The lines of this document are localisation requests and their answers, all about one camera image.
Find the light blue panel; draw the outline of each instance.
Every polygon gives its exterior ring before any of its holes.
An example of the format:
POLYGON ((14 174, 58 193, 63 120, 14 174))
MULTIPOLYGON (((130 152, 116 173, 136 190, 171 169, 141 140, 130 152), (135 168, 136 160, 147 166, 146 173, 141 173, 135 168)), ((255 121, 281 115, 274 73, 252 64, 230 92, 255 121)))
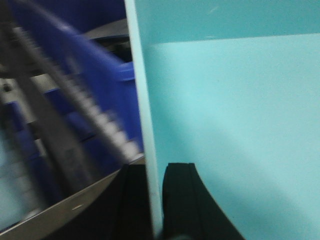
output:
POLYGON ((193 162, 246 239, 320 239, 320 1, 126 3, 152 207, 193 162))
POLYGON ((320 32, 319 0, 136 0, 135 4, 142 48, 320 32))
POLYGON ((196 163, 248 240, 320 238, 320 34, 154 45, 160 182, 196 163))

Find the black object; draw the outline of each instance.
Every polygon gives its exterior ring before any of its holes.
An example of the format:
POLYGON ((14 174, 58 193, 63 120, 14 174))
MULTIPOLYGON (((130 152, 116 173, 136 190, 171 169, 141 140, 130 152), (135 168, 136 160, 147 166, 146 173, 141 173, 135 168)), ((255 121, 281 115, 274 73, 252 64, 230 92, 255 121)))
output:
POLYGON ((194 240, 244 239, 211 197, 193 163, 170 163, 162 194, 165 239, 181 235, 194 240))
POLYGON ((151 240, 145 165, 124 165, 75 219, 43 240, 151 240))

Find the blue plastic crate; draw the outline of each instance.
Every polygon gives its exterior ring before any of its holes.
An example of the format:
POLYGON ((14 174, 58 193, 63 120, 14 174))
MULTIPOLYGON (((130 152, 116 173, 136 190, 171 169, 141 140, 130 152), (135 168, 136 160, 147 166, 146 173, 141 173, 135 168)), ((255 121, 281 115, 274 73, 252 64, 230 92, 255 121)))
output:
MULTIPOLYGON (((64 18, 57 17, 64 9, 62 6, 73 5, 72 1, 59 4, 53 3, 53 1, 39 1, 39 4, 36 4, 32 1, 10 0, 10 3, 13 6, 15 16, 19 16, 19 23, 29 30, 45 53, 58 63, 66 74, 72 74, 81 79, 81 83, 85 84, 103 111, 111 110, 116 113, 115 115, 129 139, 137 140, 140 148, 143 149, 132 62, 125 63, 97 43, 86 39, 78 31, 81 31, 80 27, 75 29, 68 23, 69 21, 63 21, 64 18)), ((103 18, 101 24, 98 25, 126 16, 122 1, 95 1, 91 4, 95 7, 101 6, 99 9, 104 13, 108 13, 108 11, 113 13, 109 17, 103 18)), ((76 18, 77 16, 77 18, 90 22, 90 17, 85 19, 85 15, 80 14, 82 11, 83 9, 79 10, 76 7, 74 12, 68 12, 73 15, 68 18, 76 18)))

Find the conveyor belt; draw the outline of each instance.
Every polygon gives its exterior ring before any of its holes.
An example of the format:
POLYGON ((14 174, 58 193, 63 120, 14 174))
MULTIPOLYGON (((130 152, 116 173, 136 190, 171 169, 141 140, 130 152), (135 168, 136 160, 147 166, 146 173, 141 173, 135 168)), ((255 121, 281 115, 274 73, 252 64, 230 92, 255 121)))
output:
POLYGON ((123 163, 130 163, 143 157, 137 143, 128 140, 127 134, 121 130, 119 124, 106 112, 102 112, 94 99, 69 75, 65 75, 59 66, 45 57, 42 49, 21 27, 13 29, 18 39, 38 62, 44 72, 48 73, 60 87, 64 95, 75 108, 90 123, 95 132, 100 136, 108 149, 123 163))
POLYGON ((16 82, 37 118, 41 138, 48 143, 49 150, 54 155, 56 168, 63 173, 66 194, 69 196, 99 180, 102 176, 92 164, 92 160, 29 78, 25 66, 19 60, 10 26, 4 25, 1 28, 0 43, 10 71, 15 73, 16 82))

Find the light blue wall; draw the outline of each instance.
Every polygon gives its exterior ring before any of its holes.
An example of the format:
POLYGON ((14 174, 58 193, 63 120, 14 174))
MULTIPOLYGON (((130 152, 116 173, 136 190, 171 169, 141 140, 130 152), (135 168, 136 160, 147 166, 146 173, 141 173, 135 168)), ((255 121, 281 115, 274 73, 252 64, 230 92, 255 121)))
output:
POLYGON ((193 162, 246 239, 320 239, 320 1, 135 4, 149 176, 193 162))

